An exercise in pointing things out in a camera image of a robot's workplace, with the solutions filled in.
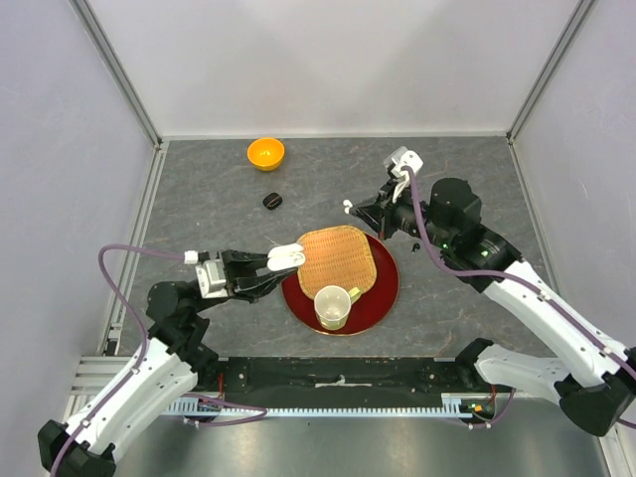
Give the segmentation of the white earbud charging case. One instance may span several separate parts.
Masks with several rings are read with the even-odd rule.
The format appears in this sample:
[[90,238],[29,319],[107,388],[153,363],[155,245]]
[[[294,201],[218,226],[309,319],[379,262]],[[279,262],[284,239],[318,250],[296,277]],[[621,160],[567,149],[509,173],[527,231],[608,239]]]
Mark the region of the white earbud charging case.
[[304,247],[295,242],[286,245],[278,245],[267,254],[266,266],[270,271],[281,271],[298,268],[306,261]]

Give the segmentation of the black earbud charging case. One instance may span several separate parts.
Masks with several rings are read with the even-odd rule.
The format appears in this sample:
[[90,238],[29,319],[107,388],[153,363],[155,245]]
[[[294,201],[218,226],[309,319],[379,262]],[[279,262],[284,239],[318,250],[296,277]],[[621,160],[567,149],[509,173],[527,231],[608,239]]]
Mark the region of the black earbud charging case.
[[267,210],[273,211],[282,204],[282,197],[275,192],[269,193],[262,199],[262,204]]

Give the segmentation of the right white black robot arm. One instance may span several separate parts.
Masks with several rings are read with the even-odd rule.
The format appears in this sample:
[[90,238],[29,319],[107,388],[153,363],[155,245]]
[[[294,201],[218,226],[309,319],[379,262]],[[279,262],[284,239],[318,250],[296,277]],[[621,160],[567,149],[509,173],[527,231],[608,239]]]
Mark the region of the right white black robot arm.
[[553,291],[521,253],[481,222],[481,199],[461,179],[436,181],[430,199],[388,180],[378,195],[343,204],[379,239],[402,231],[420,239],[444,272],[518,318],[554,354],[537,358],[476,339],[456,358],[464,390],[502,385],[556,404],[585,432],[604,436],[635,399],[635,351],[583,318]]

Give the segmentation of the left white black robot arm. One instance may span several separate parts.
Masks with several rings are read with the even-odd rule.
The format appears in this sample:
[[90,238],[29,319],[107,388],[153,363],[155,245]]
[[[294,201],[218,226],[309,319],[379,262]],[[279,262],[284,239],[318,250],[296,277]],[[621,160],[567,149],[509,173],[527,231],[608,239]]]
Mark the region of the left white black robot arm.
[[53,476],[111,476],[134,440],[181,396],[206,391],[219,375],[219,356],[202,340],[200,312],[230,300],[254,303],[304,264],[302,245],[267,253],[188,250],[166,258],[192,265],[196,280],[155,284],[148,294],[154,324],[133,357],[66,422],[46,422],[37,439]]

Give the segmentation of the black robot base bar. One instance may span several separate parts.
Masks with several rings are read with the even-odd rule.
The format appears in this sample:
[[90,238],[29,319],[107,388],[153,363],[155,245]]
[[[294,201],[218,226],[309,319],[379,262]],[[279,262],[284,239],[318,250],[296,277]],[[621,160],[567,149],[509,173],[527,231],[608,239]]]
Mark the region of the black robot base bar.
[[405,389],[429,393],[488,391],[476,371],[454,360],[409,357],[281,358],[230,357],[217,364],[208,389],[230,394],[341,385],[367,389]]

